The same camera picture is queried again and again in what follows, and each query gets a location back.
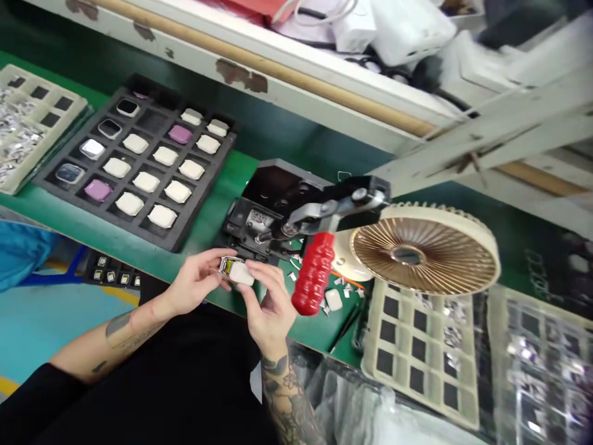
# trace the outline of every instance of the hand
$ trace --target hand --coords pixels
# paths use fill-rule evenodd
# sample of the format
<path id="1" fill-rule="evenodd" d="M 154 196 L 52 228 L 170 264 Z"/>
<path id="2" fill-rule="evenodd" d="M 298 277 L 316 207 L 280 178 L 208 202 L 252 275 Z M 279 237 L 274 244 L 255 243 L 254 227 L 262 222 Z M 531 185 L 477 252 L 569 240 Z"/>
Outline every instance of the hand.
<path id="1" fill-rule="evenodd" d="M 215 248 L 188 256 L 173 284 L 154 299 L 151 309 L 155 317 L 165 321 L 191 312 L 218 286 L 230 290 L 229 283 L 222 280 L 218 267 L 223 256 L 236 254 L 233 249 Z"/>
<path id="2" fill-rule="evenodd" d="M 269 359 L 275 359 L 276 355 L 286 351 L 286 337 L 297 318 L 297 311 L 290 301 L 281 269 L 251 260 L 247 260 L 246 264 L 249 273 L 267 287 L 267 294 L 260 306 L 250 286 L 237 286 L 247 307 L 249 333 L 261 353 Z"/>

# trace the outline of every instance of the fan grille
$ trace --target fan grille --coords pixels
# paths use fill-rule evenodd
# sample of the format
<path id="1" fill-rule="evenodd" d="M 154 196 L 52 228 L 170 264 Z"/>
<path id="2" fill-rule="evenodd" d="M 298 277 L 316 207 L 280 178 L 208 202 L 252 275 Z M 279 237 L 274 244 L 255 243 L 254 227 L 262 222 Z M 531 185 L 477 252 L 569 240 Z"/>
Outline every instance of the fan grille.
<path id="1" fill-rule="evenodd" d="M 425 294 L 472 294 L 497 274 L 494 257 L 479 242 L 427 219 L 382 219 L 357 229 L 350 247 L 377 277 Z"/>

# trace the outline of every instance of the watch face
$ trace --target watch face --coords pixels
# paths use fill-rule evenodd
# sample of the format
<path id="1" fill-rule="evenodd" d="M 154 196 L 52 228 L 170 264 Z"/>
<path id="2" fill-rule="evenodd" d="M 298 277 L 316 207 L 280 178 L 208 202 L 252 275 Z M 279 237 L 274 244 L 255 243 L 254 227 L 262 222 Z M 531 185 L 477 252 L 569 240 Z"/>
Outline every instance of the watch face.
<path id="1" fill-rule="evenodd" d="M 85 171 L 74 164 L 63 164 L 56 172 L 56 177 L 68 184 L 76 184 L 85 174 Z"/>
<path id="2" fill-rule="evenodd" d="M 128 99 L 122 99 L 117 104 L 117 110 L 124 116 L 133 116 L 138 112 L 140 107 Z"/>
<path id="3" fill-rule="evenodd" d="M 99 159 L 99 157 L 105 151 L 105 147 L 103 147 L 102 144 L 98 143 L 95 139 L 89 139 L 80 146 L 80 151 L 87 158 L 90 158 L 94 161 Z"/>
<path id="4" fill-rule="evenodd" d="M 117 135 L 122 132 L 122 128 L 111 119 L 105 119 L 102 121 L 97 129 L 101 132 L 101 134 L 109 139 L 115 139 Z"/>

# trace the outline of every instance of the red handle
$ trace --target red handle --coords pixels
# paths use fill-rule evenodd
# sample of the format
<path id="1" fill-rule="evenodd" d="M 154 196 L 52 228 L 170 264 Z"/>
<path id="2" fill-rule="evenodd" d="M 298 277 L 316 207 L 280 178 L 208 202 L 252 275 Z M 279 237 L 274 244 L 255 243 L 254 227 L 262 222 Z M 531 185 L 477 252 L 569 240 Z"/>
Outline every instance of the red handle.
<path id="1" fill-rule="evenodd" d="M 298 273 L 295 293 L 292 295 L 292 305 L 300 315 L 319 313 L 334 256 L 334 235 L 328 232 L 316 234 L 305 251 L 303 267 Z"/>

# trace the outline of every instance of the forearm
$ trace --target forearm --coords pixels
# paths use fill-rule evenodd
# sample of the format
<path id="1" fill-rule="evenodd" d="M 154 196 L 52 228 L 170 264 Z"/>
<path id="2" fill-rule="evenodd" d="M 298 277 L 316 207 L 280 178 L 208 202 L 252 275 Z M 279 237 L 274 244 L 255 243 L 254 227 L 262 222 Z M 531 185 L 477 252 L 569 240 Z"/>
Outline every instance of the forearm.
<path id="1" fill-rule="evenodd" d="M 84 383 L 99 381 L 168 321 L 158 298 L 81 335 L 49 362 Z"/>
<path id="2" fill-rule="evenodd" d="M 284 444 L 325 444 L 311 403 L 283 345 L 262 354 L 262 387 L 272 419 Z"/>

